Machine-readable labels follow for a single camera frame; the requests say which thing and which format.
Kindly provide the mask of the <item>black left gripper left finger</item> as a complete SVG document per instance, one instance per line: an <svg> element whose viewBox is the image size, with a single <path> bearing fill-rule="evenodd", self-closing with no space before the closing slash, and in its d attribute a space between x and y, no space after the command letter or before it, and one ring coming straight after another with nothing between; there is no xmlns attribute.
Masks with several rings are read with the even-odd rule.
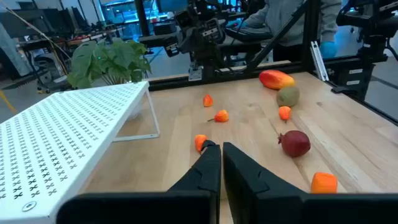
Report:
<svg viewBox="0 0 398 224"><path fill-rule="evenodd" d="M221 194L220 145L206 140L201 156L175 183L170 192L184 193L177 215L183 223L219 223Z"/></svg>

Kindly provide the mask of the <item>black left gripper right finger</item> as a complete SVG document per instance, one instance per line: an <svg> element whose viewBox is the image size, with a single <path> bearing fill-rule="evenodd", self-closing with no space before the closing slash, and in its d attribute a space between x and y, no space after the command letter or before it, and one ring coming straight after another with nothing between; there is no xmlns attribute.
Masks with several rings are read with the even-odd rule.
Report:
<svg viewBox="0 0 398 224"><path fill-rule="evenodd" d="M300 223L305 192L230 142L223 143L224 184L235 223Z"/></svg>

